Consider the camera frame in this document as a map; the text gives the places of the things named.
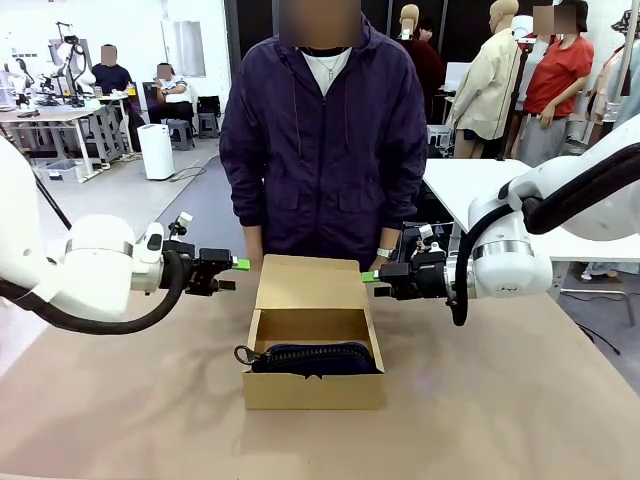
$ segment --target woman in red shirt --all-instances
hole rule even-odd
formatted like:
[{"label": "woman in red shirt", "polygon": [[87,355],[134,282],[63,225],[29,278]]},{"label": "woman in red shirt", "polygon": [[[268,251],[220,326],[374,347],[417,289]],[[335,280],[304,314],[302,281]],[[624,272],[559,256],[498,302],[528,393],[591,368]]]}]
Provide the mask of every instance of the woman in red shirt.
[{"label": "woman in red shirt", "polygon": [[564,0],[560,5],[575,6],[577,33],[565,34],[549,47],[527,90],[528,118],[516,158],[530,167],[560,154],[576,95],[587,84],[593,65],[593,45],[581,36],[587,31],[589,5],[583,0]]}]

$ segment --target dark blue pencil case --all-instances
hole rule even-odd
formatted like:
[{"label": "dark blue pencil case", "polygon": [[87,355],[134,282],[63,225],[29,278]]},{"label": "dark blue pencil case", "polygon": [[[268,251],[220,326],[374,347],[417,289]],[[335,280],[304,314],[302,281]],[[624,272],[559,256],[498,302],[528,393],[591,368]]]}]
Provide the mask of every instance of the dark blue pencil case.
[{"label": "dark blue pencil case", "polygon": [[376,362],[364,345],[355,342],[332,345],[274,345],[264,353],[256,353],[240,345],[236,359],[251,366],[253,373],[290,373],[305,378],[323,375],[370,375],[380,373]]}]

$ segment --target person's left hand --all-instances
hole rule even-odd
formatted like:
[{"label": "person's left hand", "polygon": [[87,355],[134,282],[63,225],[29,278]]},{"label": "person's left hand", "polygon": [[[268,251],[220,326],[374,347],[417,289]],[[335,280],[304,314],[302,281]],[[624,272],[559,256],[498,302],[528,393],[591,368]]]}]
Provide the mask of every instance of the person's left hand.
[{"label": "person's left hand", "polygon": [[375,261],[373,262],[373,264],[371,265],[371,267],[369,268],[370,272],[375,272],[376,270],[380,270],[380,268],[383,265],[386,265],[387,263],[389,263],[389,259],[388,258],[384,258],[384,257],[376,257]]},{"label": "person's left hand", "polygon": [[556,107],[553,104],[547,105],[547,107],[540,114],[540,128],[546,130],[553,123],[553,117],[556,114]]}]

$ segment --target gray pants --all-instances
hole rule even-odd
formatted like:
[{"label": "gray pants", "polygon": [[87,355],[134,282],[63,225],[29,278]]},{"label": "gray pants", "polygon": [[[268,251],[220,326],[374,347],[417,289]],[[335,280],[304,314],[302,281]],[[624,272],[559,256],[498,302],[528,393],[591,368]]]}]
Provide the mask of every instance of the gray pants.
[{"label": "gray pants", "polygon": [[524,117],[520,127],[520,143],[516,159],[535,168],[559,156],[566,140],[568,121],[569,117],[554,120],[549,128],[543,130],[540,127],[539,118]]}]

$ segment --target zipper pull ring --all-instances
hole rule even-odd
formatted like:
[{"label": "zipper pull ring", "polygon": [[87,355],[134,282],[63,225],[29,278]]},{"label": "zipper pull ring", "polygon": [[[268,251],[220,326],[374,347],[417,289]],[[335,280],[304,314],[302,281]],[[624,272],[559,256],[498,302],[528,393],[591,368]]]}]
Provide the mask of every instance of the zipper pull ring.
[{"label": "zipper pull ring", "polygon": [[[240,355],[240,352],[244,352],[244,356],[246,358],[243,358],[243,356]],[[238,360],[240,363],[248,366],[253,365],[257,361],[259,361],[260,358],[262,357],[262,355],[254,352],[253,350],[251,350],[249,347],[245,345],[238,345],[233,350],[233,356],[236,357],[236,360]]]}]

